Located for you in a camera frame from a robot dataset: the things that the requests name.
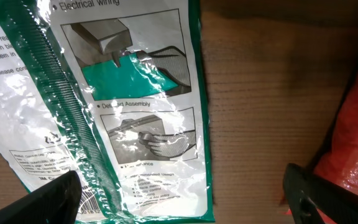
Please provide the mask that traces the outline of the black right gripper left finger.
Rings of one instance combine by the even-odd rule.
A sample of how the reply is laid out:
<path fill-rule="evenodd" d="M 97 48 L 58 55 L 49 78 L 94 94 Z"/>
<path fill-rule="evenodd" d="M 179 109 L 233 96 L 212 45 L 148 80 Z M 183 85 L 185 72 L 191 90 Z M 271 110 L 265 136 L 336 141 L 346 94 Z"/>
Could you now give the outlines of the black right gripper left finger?
<path fill-rule="evenodd" d="M 69 171 L 0 210 L 0 224 L 74 224 L 81 182 Z"/>

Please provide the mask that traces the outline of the green white packet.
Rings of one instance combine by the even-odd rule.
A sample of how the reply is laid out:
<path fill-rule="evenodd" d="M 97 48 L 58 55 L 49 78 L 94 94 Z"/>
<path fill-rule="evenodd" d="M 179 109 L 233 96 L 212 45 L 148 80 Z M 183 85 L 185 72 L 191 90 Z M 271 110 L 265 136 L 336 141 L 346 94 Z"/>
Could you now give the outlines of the green white packet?
<path fill-rule="evenodd" d="M 0 155 L 77 223 L 212 223 L 200 2 L 0 0 Z"/>

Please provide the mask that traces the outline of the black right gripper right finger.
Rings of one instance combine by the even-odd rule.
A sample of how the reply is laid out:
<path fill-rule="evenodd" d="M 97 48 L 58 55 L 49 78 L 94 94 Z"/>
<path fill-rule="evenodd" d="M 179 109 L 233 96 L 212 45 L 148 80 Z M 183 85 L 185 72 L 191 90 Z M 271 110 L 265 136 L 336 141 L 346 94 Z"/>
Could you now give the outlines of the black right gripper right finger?
<path fill-rule="evenodd" d="M 285 198 L 296 224 L 358 223 L 358 195 L 289 163 L 283 176 Z"/>

